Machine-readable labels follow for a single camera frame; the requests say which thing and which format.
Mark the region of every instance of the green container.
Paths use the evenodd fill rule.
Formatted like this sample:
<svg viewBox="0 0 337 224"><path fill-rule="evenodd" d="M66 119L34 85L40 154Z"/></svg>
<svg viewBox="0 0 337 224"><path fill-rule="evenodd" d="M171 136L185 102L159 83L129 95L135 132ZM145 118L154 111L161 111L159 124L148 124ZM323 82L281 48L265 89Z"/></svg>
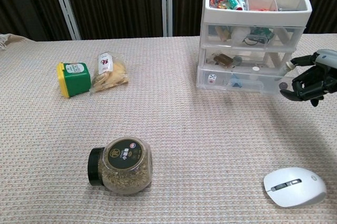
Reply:
<svg viewBox="0 0 337 224"><path fill-rule="evenodd" d="M91 87L90 74L85 63L59 63L56 67L61 93L70 98L88 92Z"/></svg>

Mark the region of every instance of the dice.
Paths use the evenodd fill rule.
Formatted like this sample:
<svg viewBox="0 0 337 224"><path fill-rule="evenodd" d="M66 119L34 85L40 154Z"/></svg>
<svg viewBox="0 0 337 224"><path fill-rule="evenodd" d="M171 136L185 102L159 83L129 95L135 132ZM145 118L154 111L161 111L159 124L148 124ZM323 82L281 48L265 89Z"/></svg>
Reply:
<svg viewBox="0 0 337 224"><path fill-rule="evenodd" d="M216 75L210 74L209 75L209 79L208 79L208 84L214 85L215 84L215 80L216 80Z"/></svg>

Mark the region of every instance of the robotic hand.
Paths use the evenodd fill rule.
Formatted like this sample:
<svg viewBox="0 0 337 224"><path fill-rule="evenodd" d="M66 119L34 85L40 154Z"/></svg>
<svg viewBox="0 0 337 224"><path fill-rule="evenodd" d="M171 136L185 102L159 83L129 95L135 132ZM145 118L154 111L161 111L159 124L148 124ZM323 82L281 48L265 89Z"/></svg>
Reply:
<svg viewBox="0 0 337 224"><path fill-rule="evenodd" d="M316 107L323 95L337 91L337 51L320 49L312 55L294 58L281 69L284 74L296 66L311 66L310 69L294 78L294 91L280 90L281 94L292 101L307 101Z"/></svg>

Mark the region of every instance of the glass jar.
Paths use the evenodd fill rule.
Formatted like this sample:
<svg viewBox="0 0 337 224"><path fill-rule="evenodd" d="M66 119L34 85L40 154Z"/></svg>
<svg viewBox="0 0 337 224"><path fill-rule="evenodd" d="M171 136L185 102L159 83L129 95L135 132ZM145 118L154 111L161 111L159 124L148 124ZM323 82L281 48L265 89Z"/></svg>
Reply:
<svg viewBox="0 0 337 224"><path fill-rule="evenodd" d="M105 148L93 148L88 160L93 186L105 186L119 194L143 190L152 180L150 145L135 137L122 137Z"/></svg>

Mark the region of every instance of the tablecloth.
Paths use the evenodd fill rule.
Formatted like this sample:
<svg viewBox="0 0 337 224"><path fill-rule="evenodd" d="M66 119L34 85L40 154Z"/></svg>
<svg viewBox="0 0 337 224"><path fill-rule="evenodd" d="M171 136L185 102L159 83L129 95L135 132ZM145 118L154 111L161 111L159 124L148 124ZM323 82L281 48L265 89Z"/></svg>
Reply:
<svg viewBox="0 0 337 224"><path fill-rule="evenodd" d="M1 223L337 223L337 95L314 108L281 96L198 90L199 37L13 43L0 51ZM337 50L303 35L294 56ZM59 62L91 75L105 51L130 82L62 97ZM135 136L152 147L153 180L132 196L92 187L92 148ZM321 204L283 209L268 173L303 167L325 182Z"/></svg>

